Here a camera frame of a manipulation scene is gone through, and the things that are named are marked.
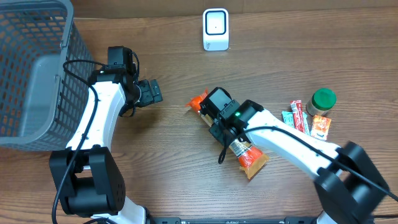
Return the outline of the orange spaghetti pasta packet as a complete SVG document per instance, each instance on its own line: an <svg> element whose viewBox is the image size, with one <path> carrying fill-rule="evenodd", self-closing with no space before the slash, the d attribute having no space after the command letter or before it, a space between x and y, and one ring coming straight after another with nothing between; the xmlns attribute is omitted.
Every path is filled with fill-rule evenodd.
<svg viewBox="0 0 398 224"><path fill-rule="evenodd" d="M185 106L196 112L209 127L215 121L227 121L233 115L241 115L238 111L239 103L221 87L212 92L205 90L201 95L191 98ZM223 146L218 158L220 164L223 163L228 149L238 158L239 168L248 179L252 179L269 160L268 155L251 143L234 140L230 145Z"/></svg>

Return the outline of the teal tissue packet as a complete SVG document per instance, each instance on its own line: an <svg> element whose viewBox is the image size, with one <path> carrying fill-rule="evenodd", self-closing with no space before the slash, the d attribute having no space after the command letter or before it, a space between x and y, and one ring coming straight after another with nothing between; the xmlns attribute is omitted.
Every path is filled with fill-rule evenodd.
<svg viewBox="0 0 398 224"><path fill-rule="evenodd" d="M303 124L304 124L305 134L310 135L310 129L307 121L307 114L304 112L302 114L303 114ZM285 124L287 124L292 128L295 128L295 122L292 112L282 111L282 118Z"/></svg>

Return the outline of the red stick sachet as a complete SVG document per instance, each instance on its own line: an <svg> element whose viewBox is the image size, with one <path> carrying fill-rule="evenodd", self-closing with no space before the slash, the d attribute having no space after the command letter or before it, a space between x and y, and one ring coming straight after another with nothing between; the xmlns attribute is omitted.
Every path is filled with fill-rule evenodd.
<svg viewBox="0 0 398 224"><path fill-rule="evenodd" d="M290 102L290 107L292 109L295 129L305 133L305 124L302 113L302 101L293 100Z"/></svg>

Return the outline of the small orange carton box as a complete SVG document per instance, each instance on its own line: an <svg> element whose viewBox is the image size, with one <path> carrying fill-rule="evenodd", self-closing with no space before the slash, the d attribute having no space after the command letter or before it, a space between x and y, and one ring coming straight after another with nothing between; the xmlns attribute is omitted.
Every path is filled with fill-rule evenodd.
<svg viewBox="0 0 398 224"><path fill-rule="evenodd" d="M315 115L312 120L312 130L310 132L311 136L322 141L326 141L328 137L328 132L331 124L331 119Z"/></svg>

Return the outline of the green lid jar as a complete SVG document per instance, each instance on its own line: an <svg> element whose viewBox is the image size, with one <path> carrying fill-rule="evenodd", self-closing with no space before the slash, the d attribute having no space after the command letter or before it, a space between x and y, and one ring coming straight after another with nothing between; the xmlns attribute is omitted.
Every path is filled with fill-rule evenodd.
<svg viewBox="0 0 398 224"><path fill-rule="evenodd" d="M309 99L306 109L312 115L326 115L336 103L336 94L328 88L318 89Z"/></svg>

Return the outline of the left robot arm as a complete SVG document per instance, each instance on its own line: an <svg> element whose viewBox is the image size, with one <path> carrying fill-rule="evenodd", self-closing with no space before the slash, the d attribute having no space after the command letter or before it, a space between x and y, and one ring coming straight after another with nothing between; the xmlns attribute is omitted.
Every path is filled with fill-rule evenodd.
<svg viewBox="0 0 398 224"><path fill-rule="evenodd" d="M118 117L162 101L156 80L140 80L137 54L124 46L108 49L101 63L80 81L89 88L81 121L67 146L49 159L57 193L52 222L60 205L68 215L89 223L153 223L149 210L126 195L123 176L111 155L111 141Z"/></svg>

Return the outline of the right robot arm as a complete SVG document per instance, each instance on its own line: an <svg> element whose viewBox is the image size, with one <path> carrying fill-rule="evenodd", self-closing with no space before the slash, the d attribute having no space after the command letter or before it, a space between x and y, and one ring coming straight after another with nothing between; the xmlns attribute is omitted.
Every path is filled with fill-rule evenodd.
<svg viewBox="0 0 398 224"><path fill-rule="evenodd" d="M316 218L286 218L286 223L368 223L385 196L396 198L365 150L348 142L340 147L305 134L277 119L263 106L239 104L221 87L205 91L188 104L209 125L223 150L232 150L251 178L269 149L303 170L312 180L323 211Z"/></svg>

